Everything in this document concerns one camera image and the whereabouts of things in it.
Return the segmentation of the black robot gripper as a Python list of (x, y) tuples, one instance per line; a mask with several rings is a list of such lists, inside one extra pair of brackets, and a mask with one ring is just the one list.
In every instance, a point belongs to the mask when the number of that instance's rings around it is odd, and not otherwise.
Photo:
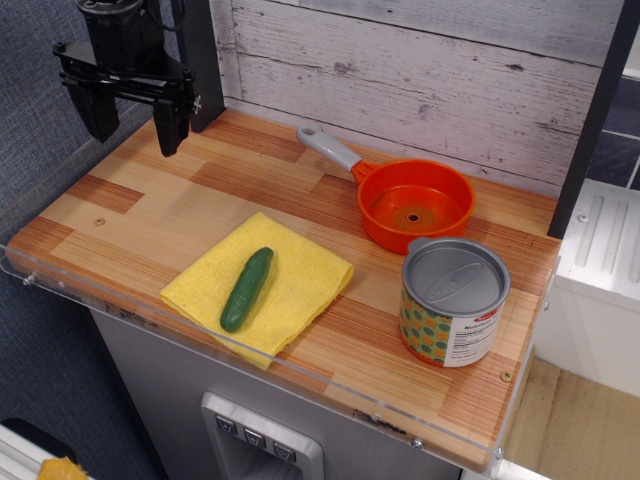
[(58, 43), (63, 85), (89, 134), (105, 143), (118, 129), (115, 98), (154, 104), (164, 157), (189, 135), (190, 114), (200, 110), (191, 69), (165, 50), (165, 34), (181, 24), (162, 18), (158, 1), (77, 1), (89, 40)]

